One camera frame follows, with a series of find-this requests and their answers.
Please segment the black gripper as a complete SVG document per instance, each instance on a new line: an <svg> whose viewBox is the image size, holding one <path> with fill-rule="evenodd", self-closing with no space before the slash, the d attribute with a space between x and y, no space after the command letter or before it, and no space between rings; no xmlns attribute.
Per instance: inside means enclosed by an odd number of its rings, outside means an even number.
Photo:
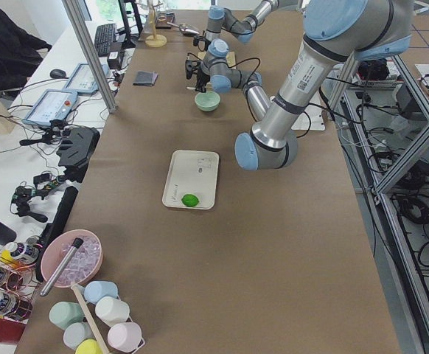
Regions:
<svg viewBox="0 0 429 354"><path fill-rule="evenodd" d="M209 40L204 35L195 35L192 43L199 50L207 50L209 47Z"/></svg>
<svg viewBox="0 0 429 354"><path fill-rule="evenodd" d="M196 92L206 91L206 85L210 81L209 74L205 73L206 68L204 59L197 57L193 53L188 53L184 62L185 76L191 80L196 76Z"/></svg>

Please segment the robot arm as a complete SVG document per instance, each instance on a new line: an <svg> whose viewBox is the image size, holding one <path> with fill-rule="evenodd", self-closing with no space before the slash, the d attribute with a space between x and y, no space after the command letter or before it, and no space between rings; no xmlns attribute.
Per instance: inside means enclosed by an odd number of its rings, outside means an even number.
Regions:
<svg viewBox="0 0 429 354"><path fill-rule="evenodd" d="M232 34L241 43L246 44L270 13L291 6L300 10L302 5L303 1L261 1L244 19L240 20L229 8L212 4L208 11L206 29L193 38L193 46L205 52L214 39L220 38L223 30Z"/></svg>
<svg viewBox="0 0 429 354"><path fill-rule="evenodd" d="M207 84L218 94L241 89L254 123L240 134L234 150L244 170L280 169L295 159L298 144L292 127L332 68L349 56L358 61L403 53L411 42L412 1L311 1L304 12L304 35L296 62L273 98L262 88L260 74L229 67L228 44L221 30L248 42L265 18L291 1L261 1L242 21L225 8L212 5L202 60L186 62L186 73L197 74L196 91Z"/></svg>

